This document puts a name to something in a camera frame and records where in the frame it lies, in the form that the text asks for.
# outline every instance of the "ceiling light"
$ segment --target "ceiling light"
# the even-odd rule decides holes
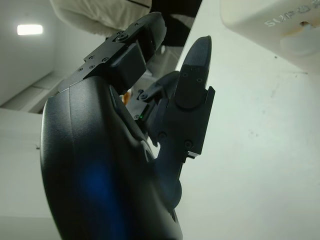
[[[18,35],[38,35],[43,33],[43,27],[41,25],[18,25]]]

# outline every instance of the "person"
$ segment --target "person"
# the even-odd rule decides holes
[[[161,12],[167,26],[163,45],[183,47],[190,28],[171,15],[196,17],[202,0],[50,0],[65,23],[106,38],[151,12]]]

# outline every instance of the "white shirt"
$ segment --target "white shirt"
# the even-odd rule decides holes
[[[106,37],[150,12],[152,0],[50,0],[65,23]]]

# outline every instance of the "black screw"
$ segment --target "black screw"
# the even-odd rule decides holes
[[[160,132],[159,135],[158,135],[159,139],[164,139],[166,137],[167,137],[167,134],[164,131]]]
[[[194,144],[192,143],[192,141],[186,140],[186,141],[184,142],[184,146],[185,146],[186,149],[192,149],[192,147],[194,146]]]
[[[146,99],[147,97],[148,97],[148,94],[142,94],[140,98],[141,98],[142,100],[144,100],[144,99]]]
[[[123,41],[125,39],[128,38],[128,34],[124,33],[124,34],[121,34],[120,36],[118,36],[117,40],[118,41]]]

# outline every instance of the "white wall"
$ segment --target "white wall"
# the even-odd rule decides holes
[[[56,24],[48,0],[0,0],[0,105],[54,69]],[[42,35],[18,36],[20,24]]]
[[[0,239],[59,239],[40,168],[40,114],[0,108]]]
[[[317,240],[320,76],[226,29],[219,2],[202,1],[178,64],[211,35],[216,94],[202,155],[180,177],[184,240]]]
[[[84,64],[84,58],[105,40],[59,21],[57,27],[54,70],[60,75],[70,75]]]

